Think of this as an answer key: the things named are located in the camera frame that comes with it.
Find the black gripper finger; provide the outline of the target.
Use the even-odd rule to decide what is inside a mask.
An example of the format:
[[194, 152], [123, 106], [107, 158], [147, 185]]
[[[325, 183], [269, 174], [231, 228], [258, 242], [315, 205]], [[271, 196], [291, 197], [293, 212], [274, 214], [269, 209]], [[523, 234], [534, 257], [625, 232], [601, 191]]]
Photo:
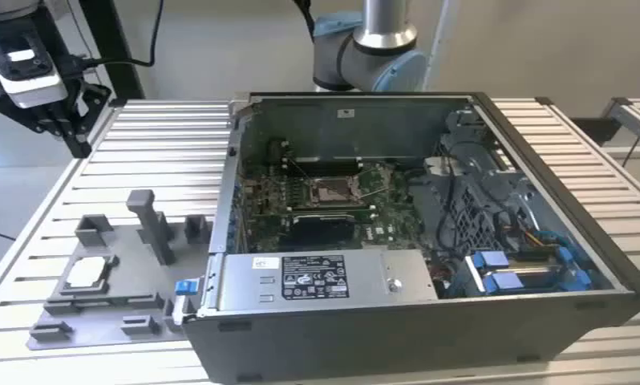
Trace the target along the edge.
[[57, 102], [57, 136], [86, 136], [110, 97], [110, 89], [85, 80], [65, 80], [63, 87], [67, 96]]
[[46, 110], [41, 106], [21, 108], [10, 100], [6, 92], [0, 87], [0, 114], [34, 133], [47, 131], [43, 121], [47, 119]]

